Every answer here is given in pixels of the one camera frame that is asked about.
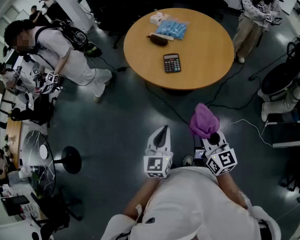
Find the white tissue pack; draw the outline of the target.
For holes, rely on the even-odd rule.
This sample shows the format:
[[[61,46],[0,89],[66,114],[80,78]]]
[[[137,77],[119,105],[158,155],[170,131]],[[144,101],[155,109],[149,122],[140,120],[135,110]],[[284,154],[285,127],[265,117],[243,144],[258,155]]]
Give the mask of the white tissue pack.
[[[156,14],[153,14],[150,17],[149,21],[150,21],[151,24],[154,24],[154,25],[158,26],[159,23],[161,22],[162,18],[163,18],[163,14],[161,12],[157,11]]]

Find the clear bag of blue items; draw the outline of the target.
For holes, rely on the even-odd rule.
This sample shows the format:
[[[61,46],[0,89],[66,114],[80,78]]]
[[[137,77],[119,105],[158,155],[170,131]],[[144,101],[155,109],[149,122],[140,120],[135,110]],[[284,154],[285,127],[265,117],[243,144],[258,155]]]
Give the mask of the clear bag of blue items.
[[[189,22],[166,19],[157,27],[155,33],[183,40],[189,24]]]

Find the black calculator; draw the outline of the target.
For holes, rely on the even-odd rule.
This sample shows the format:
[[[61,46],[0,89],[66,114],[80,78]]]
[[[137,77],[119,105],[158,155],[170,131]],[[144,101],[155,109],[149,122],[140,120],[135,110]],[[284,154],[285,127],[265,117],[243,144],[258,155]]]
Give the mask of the black calculator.
[[[163,67],[165,73],[178,73],[181,71],[180,57],[178,53],[163,55]]]

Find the purple cloth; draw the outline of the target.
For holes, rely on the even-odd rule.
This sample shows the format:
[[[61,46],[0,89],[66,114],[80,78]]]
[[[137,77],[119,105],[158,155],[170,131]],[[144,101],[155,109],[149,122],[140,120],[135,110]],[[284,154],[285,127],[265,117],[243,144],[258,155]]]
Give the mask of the purple cloth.
[[[209,139],[220,128],[220,119],[203,103],[199,103],[194,110],[189,123],[189,129],[193,136]]]

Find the black desk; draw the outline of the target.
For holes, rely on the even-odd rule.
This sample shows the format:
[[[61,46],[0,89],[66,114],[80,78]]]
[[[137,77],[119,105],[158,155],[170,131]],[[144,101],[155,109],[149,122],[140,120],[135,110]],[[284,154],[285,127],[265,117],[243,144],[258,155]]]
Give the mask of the black desk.
[[[139,18],[168,6],[169,0],[86,0],[101,30],[119,32]]]

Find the small black screen device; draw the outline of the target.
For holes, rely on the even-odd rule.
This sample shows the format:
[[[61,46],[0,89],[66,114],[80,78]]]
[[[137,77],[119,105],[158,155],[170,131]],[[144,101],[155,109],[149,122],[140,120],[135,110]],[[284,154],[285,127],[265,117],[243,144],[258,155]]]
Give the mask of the small black screen device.
[[[196,147],[194,149],[194,159],[201,160],[205,156],[206,150],[204,147]]]

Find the person's white shirt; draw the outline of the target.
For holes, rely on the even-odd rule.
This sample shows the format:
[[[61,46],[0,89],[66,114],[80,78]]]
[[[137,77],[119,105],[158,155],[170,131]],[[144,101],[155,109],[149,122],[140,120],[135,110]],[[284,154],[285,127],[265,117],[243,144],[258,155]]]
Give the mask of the person's white shirt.
[[[114,215],[101,240],[281,240],[277,222],[240,192],[248,209],[225,195],[208,168],[174,168],[137,220]]]

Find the black marble pedestal table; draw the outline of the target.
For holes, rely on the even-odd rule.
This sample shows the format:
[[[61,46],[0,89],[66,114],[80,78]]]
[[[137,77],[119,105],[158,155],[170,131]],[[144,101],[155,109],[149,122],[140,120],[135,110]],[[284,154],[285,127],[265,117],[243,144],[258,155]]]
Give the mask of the black marble pedestal table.
[[[57,171],[77,174],[82,168],[82,158],[73,146],[65,147],[54,157],[45,135],[37,130],[27,133],[21,150],[19,176],[29,179],[40,197],[51,196],[56,187]]]

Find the person's right forearm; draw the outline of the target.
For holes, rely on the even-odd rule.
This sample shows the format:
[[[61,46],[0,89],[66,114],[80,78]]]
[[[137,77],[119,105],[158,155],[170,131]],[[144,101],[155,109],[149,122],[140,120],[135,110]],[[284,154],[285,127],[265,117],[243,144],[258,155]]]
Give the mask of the person's right forearm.
[[[244,209],[248,209],[248,205],[241,194],[241,191],[235,181],[233,180],[230,173],[224,173],[218,175],[216,177],[219,187],[225,193],[225,195],[232,200],[234,203],[238,204],[239,206],[243,207]]]

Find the person's white shoe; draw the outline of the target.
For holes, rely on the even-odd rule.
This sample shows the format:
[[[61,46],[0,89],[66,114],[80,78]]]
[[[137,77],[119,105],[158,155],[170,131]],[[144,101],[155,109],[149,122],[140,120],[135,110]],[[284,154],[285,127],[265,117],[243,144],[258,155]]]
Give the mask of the person's white shoe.
[[[182,161],[182,166],[183,167],[188,167],[192,166],[194,162],[193,156],[192,155],[186,155]]]

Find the person's left forearm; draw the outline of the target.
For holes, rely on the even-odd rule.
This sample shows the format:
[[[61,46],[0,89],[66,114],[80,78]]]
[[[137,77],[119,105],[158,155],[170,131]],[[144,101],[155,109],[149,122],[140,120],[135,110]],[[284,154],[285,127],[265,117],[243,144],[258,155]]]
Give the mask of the person's left forearm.
[[[137,220],[156,191],[159,183],[159,178],[148,178],[128,202],[123,210],[123,214],[133,220]]]

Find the long beige paper sleeve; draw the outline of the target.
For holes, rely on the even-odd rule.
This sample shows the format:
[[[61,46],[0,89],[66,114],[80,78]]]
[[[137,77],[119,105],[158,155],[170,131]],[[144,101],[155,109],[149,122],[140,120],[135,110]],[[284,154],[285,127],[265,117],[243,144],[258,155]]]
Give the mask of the long beige paper sleeve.
[[[159,34],[159,33],[154,33],[154,35],[161,37],[163,39],[169,40],[169,41],[173,41],[174,38],[172,36],[168,36],[168,35],[163,35],[163,34]]]

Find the black tablet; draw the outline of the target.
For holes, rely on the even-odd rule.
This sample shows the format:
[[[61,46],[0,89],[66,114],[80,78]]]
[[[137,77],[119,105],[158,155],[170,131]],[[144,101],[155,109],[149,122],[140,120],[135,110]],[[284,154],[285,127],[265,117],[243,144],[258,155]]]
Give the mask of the black tablet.
[[[21,205],[27,205],[30,201],[24,196],[5,197],[1,199],[3,207],[9,217],[23,213]]]

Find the dark screen monitor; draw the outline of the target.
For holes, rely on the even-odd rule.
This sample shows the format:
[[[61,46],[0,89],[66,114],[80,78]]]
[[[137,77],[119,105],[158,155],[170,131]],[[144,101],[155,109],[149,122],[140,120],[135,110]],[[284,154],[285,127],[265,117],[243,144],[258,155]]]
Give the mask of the dark screen monitor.
[[[271,114],[265,129],[269,130],[273,148],[300,147],[300,118],[292,115]]]

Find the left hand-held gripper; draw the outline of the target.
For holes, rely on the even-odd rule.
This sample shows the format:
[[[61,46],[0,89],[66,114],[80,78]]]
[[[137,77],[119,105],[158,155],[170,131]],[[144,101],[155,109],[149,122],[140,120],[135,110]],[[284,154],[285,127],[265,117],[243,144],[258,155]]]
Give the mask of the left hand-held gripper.
[[[148,178],[166,178],[173,164],[171,131],[168,125],[158,128],[147,140],[143,168]]]

